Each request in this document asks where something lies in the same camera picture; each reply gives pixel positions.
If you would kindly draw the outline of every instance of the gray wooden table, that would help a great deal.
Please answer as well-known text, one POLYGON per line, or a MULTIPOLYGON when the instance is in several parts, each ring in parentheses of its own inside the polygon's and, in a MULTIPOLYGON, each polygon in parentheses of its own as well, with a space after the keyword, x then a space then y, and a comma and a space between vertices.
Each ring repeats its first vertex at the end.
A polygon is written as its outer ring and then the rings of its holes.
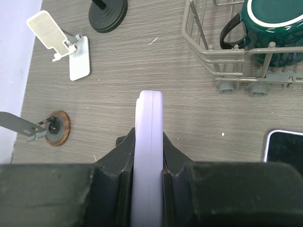
MULTIPOLYGON (((89 6, 89 0, 43 2, 62 29, 88 36, 92 71, 70 81, 68 58, 52 62, 53 53, 36 40, 22 117, 38 122, 64 110, 71 134, 61 147, 45 139, 26 143, 18 135, 13 163, 92 163, 94 155, 103 157, 134 127, 136 99, 145 89, 162 91, 164 131, 193 160, 260 161, 270 130, 303 131, 301 87, 275 87, 263 98, 243 90, 218 94, 181 35, 184 0, 129 0, 125 20, 108 34, 91 28, 89 6)), ((228 9, 207 12, 206 38, 218 42, 228 9)))

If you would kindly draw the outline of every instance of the stand base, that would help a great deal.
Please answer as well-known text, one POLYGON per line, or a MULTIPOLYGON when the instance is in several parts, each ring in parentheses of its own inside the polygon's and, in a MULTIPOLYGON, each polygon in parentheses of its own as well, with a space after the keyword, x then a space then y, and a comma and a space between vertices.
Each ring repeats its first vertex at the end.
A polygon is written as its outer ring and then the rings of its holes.
POLYGON ((57 110, 52 112, 49 117, 55 117, 56 125, 59 126, 59 130, 55 134, 52 134, 49 130, 51 123, 48 122, 45 128, 48 130, 46 135, 46 141, 52 146, 61 146, 66 142, 71 132, 71 121, 66 112, 57 110))
POLYGON ((77 51, 70 55, 70 79, 79 80, 90 74, 89 39, 82 37, 82 41, 77 42, 77 51))
POLYGON ((94 2, 89 8, 90 25, 100 33, 111 32, 116 29, 127 12, 127 0, 103 0, 106 4, 104 9, 100 9, 94 2))

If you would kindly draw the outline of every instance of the white wall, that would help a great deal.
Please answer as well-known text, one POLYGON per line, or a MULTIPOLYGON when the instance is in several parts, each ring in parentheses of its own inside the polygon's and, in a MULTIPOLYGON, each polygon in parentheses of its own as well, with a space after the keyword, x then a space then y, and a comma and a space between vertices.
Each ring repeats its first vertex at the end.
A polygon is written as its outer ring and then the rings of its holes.
MULTIPOLYGON (((26 19, 42 0, 2 0, 0 7, 0 111, 20 116, 35 36, 26 19)), ((0 163, 10 163, 17 133, 0 127, 0 163)))

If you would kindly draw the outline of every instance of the brown coaster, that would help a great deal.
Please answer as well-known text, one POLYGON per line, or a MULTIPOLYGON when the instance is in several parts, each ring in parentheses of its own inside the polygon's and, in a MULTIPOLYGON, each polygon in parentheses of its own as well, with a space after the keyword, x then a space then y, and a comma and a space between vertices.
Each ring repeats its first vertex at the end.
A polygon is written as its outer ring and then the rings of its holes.
POLYGON ((51 134, 49 131, 46 135, 46 141, 52 146, 61 146, 66 142, 71 132, 71 121, 66 112, 57 110, 52 112, 48 117, 55 117, 56 122, 59 125, 59 131, 56 134, 51 134))

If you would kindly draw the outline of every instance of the rack wheel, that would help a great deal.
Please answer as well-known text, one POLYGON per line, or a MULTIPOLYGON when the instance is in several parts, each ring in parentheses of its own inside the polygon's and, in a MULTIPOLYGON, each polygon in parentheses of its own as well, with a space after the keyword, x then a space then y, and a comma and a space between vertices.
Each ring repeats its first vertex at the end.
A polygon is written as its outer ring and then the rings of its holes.
POLYGON ((217 84, 217 88, 219 89, 219 93, 223 94, 233 94, 236 92, 237 83, 236 82, 223 82, 217 84))
POLYGON ((261 97, 267 96, 271 87, 271 84, 251 83, 247 86, 247 89, 249 90, 249 96, 261 97))

